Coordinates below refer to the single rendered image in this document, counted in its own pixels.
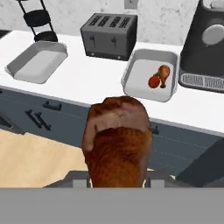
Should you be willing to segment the brown chicken drumstick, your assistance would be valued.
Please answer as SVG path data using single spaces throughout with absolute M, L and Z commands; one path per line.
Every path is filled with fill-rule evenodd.
M 165 88 L 166 79 L 169 77 L 171 69 L 167 65 L 162 65 L 158 69 L 159 78 L 161 80 L 161 88 Z
M 152 153 L 150 119 L 129 96 L 91 106 L 82 151 L 94 187 L 141 187 Z

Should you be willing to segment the dark grey four-slot toaster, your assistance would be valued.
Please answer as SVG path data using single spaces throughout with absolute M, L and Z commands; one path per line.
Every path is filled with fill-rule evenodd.
M 80 34 L 87 56 L 127 61 L 137 42 L 137 15 L 95 13 Z

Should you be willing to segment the grey tupperware container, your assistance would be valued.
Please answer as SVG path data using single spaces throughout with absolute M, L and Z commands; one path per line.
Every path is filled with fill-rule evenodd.
M 67 57 L 65 44 L 38 41 L 10 62 L 5 72 L 18 81 L 43 84 Z
M 166 79 L 165 88 L 149 87 L 149 78 L 158 75 L 158 69 L 167 65 L 170 75 Z M 152 100 L 157 102 L 168 102 L 177 88 L 177 71 L 179 68 L 179 56 L 174 52 L 137 49 L 129 59 L 121 83 L 126 95 Z

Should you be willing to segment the dark grey coffee machine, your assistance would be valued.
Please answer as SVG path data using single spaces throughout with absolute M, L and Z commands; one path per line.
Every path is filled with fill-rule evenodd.
M 199 0 L 180 54 L 178 83 L 224 94 L 224 9 Z

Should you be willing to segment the red tomato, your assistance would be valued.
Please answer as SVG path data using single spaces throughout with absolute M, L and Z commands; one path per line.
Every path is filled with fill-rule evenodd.
M 150 88 L 157 88 L 160 84 L 160 78 L 158 75 L 152 75 L 150 78 L 149 78 L 149 87 Z

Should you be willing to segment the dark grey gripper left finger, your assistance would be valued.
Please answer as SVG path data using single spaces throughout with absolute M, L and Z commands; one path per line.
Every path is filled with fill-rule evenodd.
M 48 185 L 58 188 L 89 188 L 90 178 L 87 171 L 70 171 L 63 179 Z

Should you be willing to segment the grey cupboard door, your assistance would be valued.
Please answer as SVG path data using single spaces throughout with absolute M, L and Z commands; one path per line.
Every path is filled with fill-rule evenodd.
M 32 116 L 40 123 L 35 113 L 38 112 L 32 110 Z M 41 117 L 47 124 L 51 124 L 51 130 L 47 130 L 43 125 L 41 129 L 38 128 L 28 116 L 20 125 L 26 132 L 34 135 L 46 137 L 64 144 L 81 146 L 86 120 L 72 115 L 47 111 L 44 114 L 42 113 Z

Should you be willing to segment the white wall outlet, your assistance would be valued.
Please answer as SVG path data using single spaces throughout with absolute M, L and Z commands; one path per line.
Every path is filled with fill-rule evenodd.
M 124 0 L 125 10 L 136 10 L 138 6 L 138 0 Z

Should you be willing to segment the grey drawer front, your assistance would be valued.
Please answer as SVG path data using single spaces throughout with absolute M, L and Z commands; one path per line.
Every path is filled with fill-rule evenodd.
M 159 134 L 153 134 L 153 153 L 148 167 L 166 170 L 174 176 L 178 176 L 194 159 L 221 140 L 220 136 L 158 122 L 151 122 L 150 125 L 152 128 L 157 126 Z
M 37 112 L 41 111 L 43 114 L 46 111 L 59 112 L 83 120 L 87 119 L 89 111 L 89 108 L 77 104 L 16 92 L 5 87 L 0 87 L 0 98 L 9 100 L 1 101 L 0 107 L 17 124 L 21 124 L 27 118 L 25 114 L 27 109 Z

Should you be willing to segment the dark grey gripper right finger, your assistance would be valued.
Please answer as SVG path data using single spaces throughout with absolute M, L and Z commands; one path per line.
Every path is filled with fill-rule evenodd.
M 172 187 L 189 187 L 188 184 L 177 181 L 169 174 L 161 171 L 147 171 L 147 178 L 144 183 L 147 188 L 172 188 Z

